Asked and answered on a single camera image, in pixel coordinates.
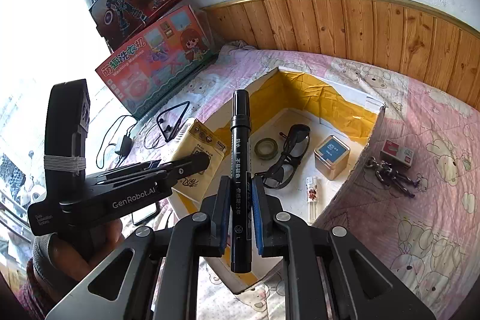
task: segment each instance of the silver screw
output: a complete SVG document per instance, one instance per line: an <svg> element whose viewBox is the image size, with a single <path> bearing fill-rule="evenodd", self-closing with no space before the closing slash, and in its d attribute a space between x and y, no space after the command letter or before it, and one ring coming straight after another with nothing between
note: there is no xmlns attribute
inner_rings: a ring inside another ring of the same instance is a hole
<svg viewBox="0 0 480 320"><path fill-rule="evenodd" d="M205 213L203 213L203 212L200 211L200 212L195 213L195 214L191 217L191 219L192 219L193 221L197 221L197 222L205 221L205 220L207 219L207 215L206 215Z"/></svg>
<svg viewBox="0 0 480 320"><path fill-rule="evenodd" d="M347 230L342 226L336 226L332 229L332 233L339 238L342 238L347 234Z"/></svg>
<svg viewBox="0 0 480 320"><path fill-rule="evenodd" d="M286 211L281 211L277 213L277 220L288 221L289 219L290 219L290 214L288 214Z"/></svg>
<svg viewBox="0 0 480 320"><path fill-rule="evenodd" d="M150 234L151 229L147 226L141 226L136 229L135 234L139 238L144 238L145 236L148 236Z"/></svg>

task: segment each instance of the gold tin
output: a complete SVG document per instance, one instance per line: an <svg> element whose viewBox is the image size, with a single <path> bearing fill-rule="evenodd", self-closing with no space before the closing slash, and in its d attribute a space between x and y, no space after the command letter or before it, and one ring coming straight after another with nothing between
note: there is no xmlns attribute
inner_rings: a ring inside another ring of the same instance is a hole
<svg viewBox="0 0 480 320"><path fill-rule="evenodd" d="M315 168L333 181L349 161L350 148L334 135L328 136L315 148Z"/></svg>

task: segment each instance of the cartoon girl illustration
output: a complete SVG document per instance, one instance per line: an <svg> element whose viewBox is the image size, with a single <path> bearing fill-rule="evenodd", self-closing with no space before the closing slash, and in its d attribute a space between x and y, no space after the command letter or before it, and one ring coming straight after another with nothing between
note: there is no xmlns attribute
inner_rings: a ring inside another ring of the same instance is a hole
<svg viewBox="0 0 480 320"><path fill-rule="evenodd" d="M185 51L185 57L190 62L202 58L202 55L208 51L207 46L202 41L200 33L195 29L185 29L180 36L180 42Z"/></svg>

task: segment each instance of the blue label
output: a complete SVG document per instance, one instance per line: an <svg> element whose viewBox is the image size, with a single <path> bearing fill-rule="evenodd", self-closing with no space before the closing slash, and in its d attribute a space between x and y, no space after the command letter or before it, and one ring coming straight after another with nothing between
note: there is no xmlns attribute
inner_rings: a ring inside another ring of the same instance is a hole
<svg viewBox="0 0 480 320"><path fill-rule="evenodd" d="M335 163L337 159L342 156L346 149L337 140L330 139L323 147L318 150L325 160L330 160Z"/></svg>

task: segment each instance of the black sunglasses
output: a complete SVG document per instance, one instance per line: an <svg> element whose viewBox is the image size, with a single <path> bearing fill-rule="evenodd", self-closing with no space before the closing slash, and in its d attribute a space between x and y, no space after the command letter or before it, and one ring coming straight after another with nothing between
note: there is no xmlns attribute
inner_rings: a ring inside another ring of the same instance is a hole
<svg viewBox="0 0 480 320"><path fill-rule="evenodd" d="M269 189L281 189L290 183L310 144L310 128L295 124L287 136L282 132L280 136L286 139L280 159L267 171L256 173Z"/></svg>

